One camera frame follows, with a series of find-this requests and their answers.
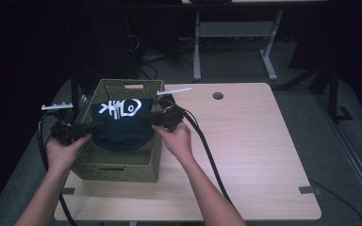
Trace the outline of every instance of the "woven basket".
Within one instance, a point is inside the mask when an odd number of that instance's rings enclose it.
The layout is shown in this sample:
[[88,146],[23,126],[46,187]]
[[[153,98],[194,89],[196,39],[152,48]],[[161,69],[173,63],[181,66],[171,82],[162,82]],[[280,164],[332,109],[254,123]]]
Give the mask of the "woven basket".
[[[92,96],[82,122],[92,122],[91,105],[109,100],[154,98],[152,111],[158,111],[158,90],[164,90],[163,81],[103,79]],[[89,140],[78,152],[72,170],[84,180],[154,183],[158,178],[161,143],[161,137],[155,134],[138,150],[113,152]]]

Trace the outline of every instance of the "hand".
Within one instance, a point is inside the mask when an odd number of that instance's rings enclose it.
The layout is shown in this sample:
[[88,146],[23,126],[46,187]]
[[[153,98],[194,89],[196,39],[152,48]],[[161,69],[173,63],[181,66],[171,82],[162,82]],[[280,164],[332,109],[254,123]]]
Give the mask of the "hand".
[[161,126],[152,125],[152,127],[161,135],[166,147],[178,159],[178,161],[183,163],[193,159],[190,129],[185,123],[182,121],[179,122],[172,133]]
[[46,154],[48,156],[48,171],[58,170],[65,173],[70,169],[77,158],[78,150],[90,139],[91,135],[87,135],[78,139],[69,146],[62,145],[57,139],[51,139],[46,144]]

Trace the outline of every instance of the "person's left arm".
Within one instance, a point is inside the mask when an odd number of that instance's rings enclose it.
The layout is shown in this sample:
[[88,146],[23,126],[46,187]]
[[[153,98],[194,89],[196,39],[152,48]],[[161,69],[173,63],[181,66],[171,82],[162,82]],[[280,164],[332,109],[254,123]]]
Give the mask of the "person's left arm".
[[90,137],[82,137],[69,146],[63,146],[55,139],[48,142],[46,154],[49,169],[15,225],[49,225],[77,152]]

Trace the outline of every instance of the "person's right arm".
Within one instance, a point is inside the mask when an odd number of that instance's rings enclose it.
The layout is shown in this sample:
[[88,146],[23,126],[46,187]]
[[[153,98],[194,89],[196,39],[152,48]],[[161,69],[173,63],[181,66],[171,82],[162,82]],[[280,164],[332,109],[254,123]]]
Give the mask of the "person's right arm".
[[162,127],[153,126],[162,136],[166,147],[178,159],[189,177],[190,185],[207,226],[246,225],[239,212],[211,183],[192,154],[190,129],[180,122],[170,133]]

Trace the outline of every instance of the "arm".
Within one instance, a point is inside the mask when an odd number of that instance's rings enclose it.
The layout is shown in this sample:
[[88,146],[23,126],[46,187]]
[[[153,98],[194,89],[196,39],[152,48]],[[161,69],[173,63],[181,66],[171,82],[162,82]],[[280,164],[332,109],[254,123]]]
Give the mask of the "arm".
[[246,225],[239,212],[211,183],[192,154],[190,129],[180,122],[170,133],[162,127],[153,126],[162,136],[166,147],[181,163],[189,177],[190,185],[207,226]]
[[77,152],[89,138],[82,137],[67,147],[55,139],[49,141],[46,145],[49,169],[15,225],[49,225]]

